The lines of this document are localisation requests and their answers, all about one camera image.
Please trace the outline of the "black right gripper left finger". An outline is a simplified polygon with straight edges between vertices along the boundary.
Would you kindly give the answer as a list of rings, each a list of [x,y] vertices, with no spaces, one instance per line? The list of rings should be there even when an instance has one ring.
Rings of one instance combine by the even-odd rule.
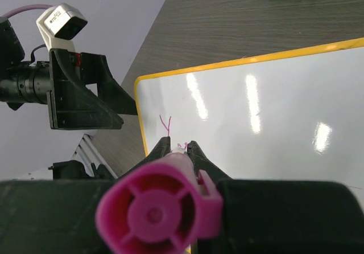
[[[115,179],[1,182],[1,253],[111,253],[95,214]]]

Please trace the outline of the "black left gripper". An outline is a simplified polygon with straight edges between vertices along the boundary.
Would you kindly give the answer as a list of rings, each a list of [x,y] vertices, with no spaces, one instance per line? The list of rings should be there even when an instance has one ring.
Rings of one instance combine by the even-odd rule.
[[[52,49],[49,79],[52,129],[120,129],[123,119],[117,114],[137,115],[135,100],[113,78],[105,55]],[[97,85],[97,95],[87,88],[90,84]]]

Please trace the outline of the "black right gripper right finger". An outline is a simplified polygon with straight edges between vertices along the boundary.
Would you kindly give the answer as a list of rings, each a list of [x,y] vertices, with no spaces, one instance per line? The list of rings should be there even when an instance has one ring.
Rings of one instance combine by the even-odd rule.
[[[224,200],[219,235],[196,241],[192,253],[363,252],[363,211],[343,184],[233,179],[197,142],[187,153]]]

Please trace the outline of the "pink-capped whiteboard marker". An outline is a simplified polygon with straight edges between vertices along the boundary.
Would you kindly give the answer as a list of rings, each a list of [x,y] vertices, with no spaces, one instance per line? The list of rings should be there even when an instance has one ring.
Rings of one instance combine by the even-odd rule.
[[[183,253],[218,236],[223,198],[186,150],[138,167],[103,195],[96,228],[113,253]]]

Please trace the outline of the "orange-framed whiteboard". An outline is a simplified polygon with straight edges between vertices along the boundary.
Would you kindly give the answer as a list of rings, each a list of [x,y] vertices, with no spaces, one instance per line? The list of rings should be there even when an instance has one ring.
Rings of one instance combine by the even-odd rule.
[[[150,153],[196,141],[232,178],[336,181],[363,200],[363,39],[141,76]]]

